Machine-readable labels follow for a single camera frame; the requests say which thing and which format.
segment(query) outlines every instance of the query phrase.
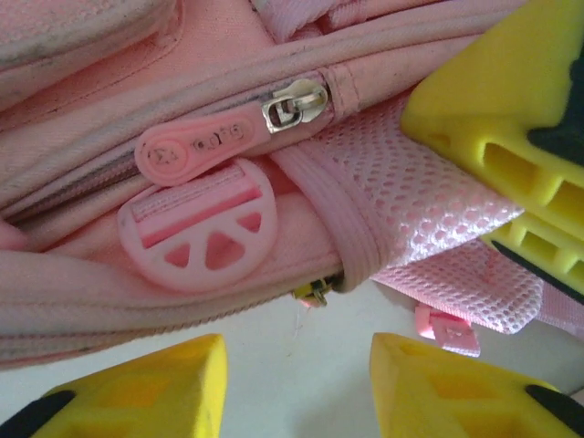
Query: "small metal zipper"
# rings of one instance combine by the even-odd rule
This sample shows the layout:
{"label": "small metal zipper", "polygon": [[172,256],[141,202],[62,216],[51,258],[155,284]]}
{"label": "small metal zipper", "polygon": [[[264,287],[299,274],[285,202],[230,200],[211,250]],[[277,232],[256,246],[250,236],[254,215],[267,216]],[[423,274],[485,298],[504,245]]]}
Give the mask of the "small metal zipper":
{"label": "small metal zipper", "polygon": [[[329,92],[324,82],[299,79],[288,87],[272,92],[268,99],[265,95],[253,96],[232,105],[231,109],[254,100],[261,103],[262,116],[269,133],[277,134],[316,119],[328,106]],[[213,115],[221,116],[226,110],[229,109]],[[19,224],[139,174],[134,155],[135,142],[135,139],[127,141],[70,174],[50,182],[36,193],[6,207],[2,216],[9,223]]]}

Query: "pink plastic buckle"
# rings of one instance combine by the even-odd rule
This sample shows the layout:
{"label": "pink plastic buckle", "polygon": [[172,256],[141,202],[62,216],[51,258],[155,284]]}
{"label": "pink plastic buckle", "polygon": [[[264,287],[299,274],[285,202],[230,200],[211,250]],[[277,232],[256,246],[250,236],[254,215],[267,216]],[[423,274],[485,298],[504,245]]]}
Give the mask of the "pink plastic buckle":
{"label": "pink plastic buckle", "polygon": [[415,323],[420,336],[435,339],[443,349],[465,356],[478,357],[481,354],[476,333],[466,319],[420,303],[416,306]]}
{"label": "pink plastic buckle", "polygon": [[152,188],[118,213],[124,249],[152,282],[186,293],[232,285],[276,241],[276,200],[248,160],[180,187]]}
{"label": "pink plastic buckle", "polygon": [[259,102],[146,130],[134,152],[140,172],[155,184],[174,186],[269,141]]}

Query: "white floor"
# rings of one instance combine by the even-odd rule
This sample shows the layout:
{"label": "white floor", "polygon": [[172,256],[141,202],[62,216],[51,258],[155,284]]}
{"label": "white floor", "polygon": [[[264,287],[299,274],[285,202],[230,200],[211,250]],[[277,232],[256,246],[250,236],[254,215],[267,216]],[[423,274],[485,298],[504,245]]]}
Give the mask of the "white floor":
{"label": "white floor", "polygon": [[[44,391],[91,372],[197,337],[222,333],[230,378],[223,438],[378,437],[368,359],[375,332],[416,337],[413,303],[373,283],[325,309],[284,297],[215,323],[64,362],[0,372],[0,422]],[[481,360],[584,387],[584,343],[540,323],[508,337],[478,329]]]}

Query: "pink backpack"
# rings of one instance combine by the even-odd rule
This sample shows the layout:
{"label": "pink backpack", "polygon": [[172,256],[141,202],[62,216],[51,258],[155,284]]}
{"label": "pink backpack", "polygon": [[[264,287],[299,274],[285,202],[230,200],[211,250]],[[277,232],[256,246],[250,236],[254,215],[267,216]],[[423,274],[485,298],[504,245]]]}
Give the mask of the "pink backpack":
{"label": "pink backpack", "polygon": [[321,278],[584,337],[582,306],[477,240],[521,209],[399,129],[412,87],[524,1],[252,3],[0,5],[0,364]]}

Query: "metal zipper pull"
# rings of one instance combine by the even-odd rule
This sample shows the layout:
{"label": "metal zipper pull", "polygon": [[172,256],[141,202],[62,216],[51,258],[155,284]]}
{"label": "metal zipper pull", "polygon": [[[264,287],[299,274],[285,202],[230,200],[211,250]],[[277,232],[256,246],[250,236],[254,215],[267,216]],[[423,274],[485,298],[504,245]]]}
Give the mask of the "metal zipper pull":
{"label": "metal zipper pull", "polygon": [[136,164],[155,184],[186,183],[270,141],[273,134],[311,122],[328,103],[325,87],[314,80],[300,79],[274,92],[268,101],[255,100],[209,116],[171,121],[146,130],[134,153]]}

